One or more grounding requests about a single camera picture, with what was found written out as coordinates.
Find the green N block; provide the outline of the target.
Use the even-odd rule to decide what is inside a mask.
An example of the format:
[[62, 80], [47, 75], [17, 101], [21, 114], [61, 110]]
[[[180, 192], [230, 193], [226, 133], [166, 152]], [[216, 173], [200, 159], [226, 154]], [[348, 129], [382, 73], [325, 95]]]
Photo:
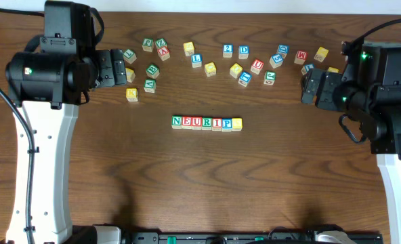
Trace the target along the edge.
[[173, 129], [181, 129], [182, 128], [182, 116], [177, 116], [177, 115], [172, 116], [171, 126]]

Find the yellow S block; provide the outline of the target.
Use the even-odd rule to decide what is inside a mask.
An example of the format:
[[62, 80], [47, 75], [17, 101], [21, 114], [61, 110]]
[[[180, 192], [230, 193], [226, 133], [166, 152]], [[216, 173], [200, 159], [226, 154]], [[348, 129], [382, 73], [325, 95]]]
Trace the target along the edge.
[[242, 129], [242, 118], [232, 118], [232, 131], [241, 131]]

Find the red E block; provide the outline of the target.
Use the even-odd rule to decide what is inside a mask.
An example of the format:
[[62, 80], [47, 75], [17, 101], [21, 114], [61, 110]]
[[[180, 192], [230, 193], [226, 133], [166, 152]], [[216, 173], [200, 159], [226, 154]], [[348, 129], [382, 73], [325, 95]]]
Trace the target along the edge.
[[182, 129], [192, 129], [192, 117], [182, 117]]

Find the blue P block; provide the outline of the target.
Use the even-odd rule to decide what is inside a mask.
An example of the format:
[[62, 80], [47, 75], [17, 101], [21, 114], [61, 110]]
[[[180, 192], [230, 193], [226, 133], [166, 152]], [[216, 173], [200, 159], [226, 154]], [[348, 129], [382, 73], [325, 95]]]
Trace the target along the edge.
[[221, 130], [222, 131], [232, 131], [232, 119], [223, 118], [221, 120]]

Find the red I block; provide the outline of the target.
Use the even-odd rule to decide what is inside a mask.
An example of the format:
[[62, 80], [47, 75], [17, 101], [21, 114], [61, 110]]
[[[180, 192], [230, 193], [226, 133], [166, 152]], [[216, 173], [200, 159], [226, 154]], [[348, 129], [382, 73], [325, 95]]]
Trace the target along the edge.
[[222, 118], [212, 118], [212, 130], [221, 131], [222, 130]]

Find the green R block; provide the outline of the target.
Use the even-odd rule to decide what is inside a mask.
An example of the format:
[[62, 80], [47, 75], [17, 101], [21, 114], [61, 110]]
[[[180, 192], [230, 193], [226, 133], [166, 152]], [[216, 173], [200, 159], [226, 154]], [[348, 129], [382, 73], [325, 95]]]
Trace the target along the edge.
[[203, 117], [202, 118], [202, 130], [212, 130], [212, 118], [211, 117]]

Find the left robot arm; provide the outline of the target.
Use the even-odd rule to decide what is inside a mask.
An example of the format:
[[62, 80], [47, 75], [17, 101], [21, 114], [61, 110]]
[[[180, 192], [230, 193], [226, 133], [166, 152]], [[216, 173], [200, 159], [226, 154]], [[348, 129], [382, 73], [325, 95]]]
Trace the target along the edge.
[[44, 33], [7, 64], [17, 134], [14, 210], [6, 243], [124, 243], [118, 226], [74, 226], [68, 202], [70, 143], [89, 91], [127, 83], [120, 49], [98, 50], [104, 22], [88, 5], [47, 1]]

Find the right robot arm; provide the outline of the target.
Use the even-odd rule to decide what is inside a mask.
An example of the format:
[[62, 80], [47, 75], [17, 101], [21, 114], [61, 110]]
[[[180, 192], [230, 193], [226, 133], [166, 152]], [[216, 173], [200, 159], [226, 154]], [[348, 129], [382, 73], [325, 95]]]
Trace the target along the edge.
[[381, 172], [392, 243], [401, 243], [401, 43], [343, 43], [343, 73], [310, 69], [301, 102], [340, 112], [339, 125], [356, 144], [371, 143]]

